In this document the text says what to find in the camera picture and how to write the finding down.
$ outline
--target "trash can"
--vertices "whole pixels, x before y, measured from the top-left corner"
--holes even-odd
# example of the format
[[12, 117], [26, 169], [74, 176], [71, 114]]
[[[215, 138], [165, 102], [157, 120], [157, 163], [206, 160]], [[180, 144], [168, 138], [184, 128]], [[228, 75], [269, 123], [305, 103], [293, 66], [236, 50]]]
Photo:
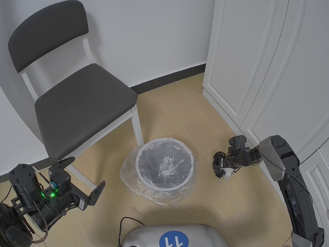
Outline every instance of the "trash can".
[[181, 141], [159, 138], [135, 148], [120, 171], [134, 192], [160, 205], [181, 201], [192, 190], [197, 162]]

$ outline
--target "chair backrest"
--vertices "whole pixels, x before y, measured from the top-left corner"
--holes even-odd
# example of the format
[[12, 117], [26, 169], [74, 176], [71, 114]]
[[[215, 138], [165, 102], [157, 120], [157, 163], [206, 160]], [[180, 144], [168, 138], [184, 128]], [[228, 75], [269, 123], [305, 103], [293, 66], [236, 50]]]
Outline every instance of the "chair backrest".
[[68, 0], [47, 6], [21, 23], [11, 35], [8, 49], [17, 72], [53, 49], [87, 34], [83, 4]]

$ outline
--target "chair frame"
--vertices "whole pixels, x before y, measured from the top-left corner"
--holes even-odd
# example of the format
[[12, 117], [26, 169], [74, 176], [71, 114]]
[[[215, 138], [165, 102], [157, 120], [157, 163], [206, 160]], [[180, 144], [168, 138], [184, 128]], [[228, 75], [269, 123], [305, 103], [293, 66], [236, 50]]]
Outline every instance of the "chair frame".
[[[88, 43], [88, 38], [87, 34], [80, 36], [82, 39], [82, 43], [84, 46], [84, 51], [87, 55], [88, 62], [89, 64], [95, 63], [92, 52], [90, 50], [90, 46]], [[38, 99], [38, 95], [36, 94], [27, 74], [25, 69], [20, 72], [20, 74], [23, 77], [23, 80], [29, 89], [34, 101]], [[134, 133], [137, 141], [137, 145], [141, 146], [144, 144], [143, 141], [143, 135], [142, 135], [142, 129], [141, 129], [141, 124], [139, 122], [139, 117], [138, 117], [138, 111], [137, 111], [137, 104], [131, 108], [129, 111], [125, 112], [123, 115], [121, 115], [118, 119], [113, 121], [111, 124], [106, 126], [104, 129], [100, 130], [97, 134], [89, 138], [86, 142], [84, 142], [81, 146], [79, 146], [76, 150], [74, 150], [72, 153], [68, 154], [64, 158], [74, 156], [77, 157], [80, 155], [83, 151], [87, 150], [90, 146], [95, 144], [98, 140], [103, 138], [105, 135], [113, 131], [115, 128], [117, 128], [119, 125], [121, 125], [123, 122], [127, 121], [128, 119], [131, 118], [133, 128], [134, 128]], [[90, 181], [86, 176], [84, 176], [78, 169], [76, 169], [72, 164], [70, 164], [67, 169], [72, 172], [77, 178], [79, 178], [82, 182], [87, 184], [89, 187], [92, 189], [96, 188], [96, 185]]]

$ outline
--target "chair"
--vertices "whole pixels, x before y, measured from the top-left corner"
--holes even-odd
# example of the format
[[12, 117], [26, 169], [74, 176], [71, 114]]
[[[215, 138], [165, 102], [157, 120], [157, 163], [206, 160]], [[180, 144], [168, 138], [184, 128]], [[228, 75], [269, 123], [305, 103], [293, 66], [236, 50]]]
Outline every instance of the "chair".
[[[50, 159], [78, 156], [131, 118], [137, 144], [143, 137], [137, 112], [137, 94], [94, 63], [86, 34], [86, 11], [77, 0], [47, 6], [27, 18], [9, 39], [14, 67], [35, 100], [35, 113]], [[48, 52], [81, 36], [89, 65], [37, 96], [24, 69]], [[74, 166], [74, 175], [91, 188], [96, 185]]]

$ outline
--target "black baseboard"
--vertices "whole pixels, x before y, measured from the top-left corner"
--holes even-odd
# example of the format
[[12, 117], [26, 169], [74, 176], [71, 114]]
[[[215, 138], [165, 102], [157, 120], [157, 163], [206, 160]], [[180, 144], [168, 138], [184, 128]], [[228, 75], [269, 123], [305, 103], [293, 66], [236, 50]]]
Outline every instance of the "black baseboard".
[[187, 68], [131, 87], [137, 94], [145, 93], [163, 85], [205, 72], [206, 64]]
[[[153, 80], [143, 82], [141, 84], [131, 87], [131, 89], [135, 91], [137, 94], [145, 93], [155, 88], [161, 87], [163, 85], [203, 73], [205, 72], [205, 68], [206, 68], [206, 64], [201, 64], [195, 67], [180, 70], [178, 72], [174, 72]], [[50, 158], [46, 158], [41, 161], [35, 162], [34, 164], [32, 164], [32, 166], [40, 170], [51, 166], [53, 162], [54, 161], [51, 160]], [[7, 174], [0, 175], [0, 183], [5, 182], [7, 180], [8, 180]]]
[[[51, 160], [49, 157], [32, 164], [37, 170], [50, 167], [55, 160]], [[8, 174], [0, 175], [0, 183], [8, 180]]]

